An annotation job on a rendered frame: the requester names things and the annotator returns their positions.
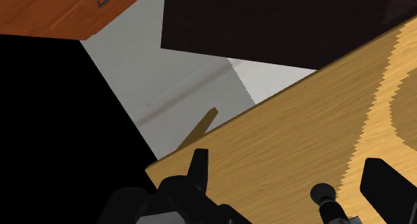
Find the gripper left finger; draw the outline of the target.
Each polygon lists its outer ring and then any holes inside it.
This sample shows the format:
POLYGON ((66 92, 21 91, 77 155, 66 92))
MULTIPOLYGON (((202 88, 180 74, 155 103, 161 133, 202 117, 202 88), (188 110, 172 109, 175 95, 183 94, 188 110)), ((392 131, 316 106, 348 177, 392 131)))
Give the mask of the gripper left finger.
POLYGON ((251 224, 228 204, 218 205, 206 196, 209 151, 194 151, 186 175, 163 179, 151 195, 142 187, 123 187, 108 199, 98 224, 137 224, 157 215, 178 214, 184 224, 251 224))

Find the dark brown furniture block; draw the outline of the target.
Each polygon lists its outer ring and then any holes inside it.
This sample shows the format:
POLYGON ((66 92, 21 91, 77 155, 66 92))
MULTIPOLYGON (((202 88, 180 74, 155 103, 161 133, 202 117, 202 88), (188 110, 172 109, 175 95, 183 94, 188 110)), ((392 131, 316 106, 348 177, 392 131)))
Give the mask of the dark brown furniture block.
POLYGON ((417 15, 417 0, 164 0, 161 46, 318 70, 417 15))

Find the orange wooden cabinet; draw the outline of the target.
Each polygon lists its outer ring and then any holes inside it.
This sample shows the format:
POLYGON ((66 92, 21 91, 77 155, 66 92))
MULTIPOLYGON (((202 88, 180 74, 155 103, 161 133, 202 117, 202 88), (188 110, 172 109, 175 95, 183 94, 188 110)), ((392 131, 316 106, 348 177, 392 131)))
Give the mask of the orange wooden cabinet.
POLYGON ((137 0, 0 0, 0 34, 87 40, 137 0))

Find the black robot stand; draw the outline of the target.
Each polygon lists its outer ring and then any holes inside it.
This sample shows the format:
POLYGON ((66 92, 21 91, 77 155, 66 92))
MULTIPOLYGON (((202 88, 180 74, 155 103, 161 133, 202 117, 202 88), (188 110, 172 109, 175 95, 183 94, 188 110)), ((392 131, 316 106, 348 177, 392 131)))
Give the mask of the black robot stand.
POLYGON ((0 224, 96 224, 154 161, 79 41, 0 35, 0 224))

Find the light wooden table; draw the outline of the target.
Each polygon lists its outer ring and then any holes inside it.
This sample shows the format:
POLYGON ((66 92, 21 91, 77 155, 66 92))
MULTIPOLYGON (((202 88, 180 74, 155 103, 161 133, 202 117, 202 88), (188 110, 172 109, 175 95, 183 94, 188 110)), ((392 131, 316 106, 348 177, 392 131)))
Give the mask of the light wooden table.
POLYGON ((335 187, 363 224, 383 224, 360 193, 364 162, 385 160, 417 185, 417 151, 396 135, 390 103, 417 69, 417 17, 150 165, 155 185, 207 148, 207 195, 252 224, 321 224, 310 190, 335 187))

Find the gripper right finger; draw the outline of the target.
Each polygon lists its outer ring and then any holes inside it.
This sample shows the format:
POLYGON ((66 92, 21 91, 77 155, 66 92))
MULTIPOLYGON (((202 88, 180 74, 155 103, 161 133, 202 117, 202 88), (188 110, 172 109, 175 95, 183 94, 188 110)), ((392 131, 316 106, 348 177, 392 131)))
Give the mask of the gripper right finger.
MULTIPOLYGON (((384 160, 365 160, 360 193, 386 224, 417 224, 417 187, 384 160)), ((314 185, 310 197, 319 206, 323 224, 363 224, 358 216, 346 215, 331 185, 314 185)))

